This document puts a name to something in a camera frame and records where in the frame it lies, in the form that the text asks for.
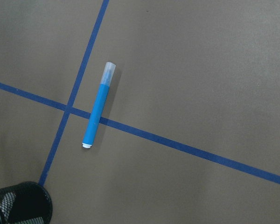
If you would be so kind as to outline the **blue highlighter pen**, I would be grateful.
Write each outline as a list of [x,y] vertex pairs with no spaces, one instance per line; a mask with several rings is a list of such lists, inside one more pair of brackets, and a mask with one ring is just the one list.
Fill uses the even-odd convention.
[[92,147],[95,136],[97,133],[97,129],[99,126],[99,121],[105,106],[106,98],[110,89],[111,81],[113,74],[115,72],[116,65],[107,62],[105,64],[104,72],[99,84],[97,96],[91,111],[91,115],[89,118],[89,122],[84,134],[84,138],[82,141],[82,147],[89,149]]

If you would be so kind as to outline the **brown paper table cover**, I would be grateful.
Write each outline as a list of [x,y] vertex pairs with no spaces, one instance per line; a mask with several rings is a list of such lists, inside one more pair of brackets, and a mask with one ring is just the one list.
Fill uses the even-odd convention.
[[280,224],[280,0],[0,0],[0,188],[50,154],[54,224]]

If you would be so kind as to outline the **black mesh pen cup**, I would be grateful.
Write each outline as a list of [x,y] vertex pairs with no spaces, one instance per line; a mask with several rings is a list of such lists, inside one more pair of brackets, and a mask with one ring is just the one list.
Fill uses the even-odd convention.
[[0,189],[0,224],[49,224],[52,214],[51,197],[36,182]]

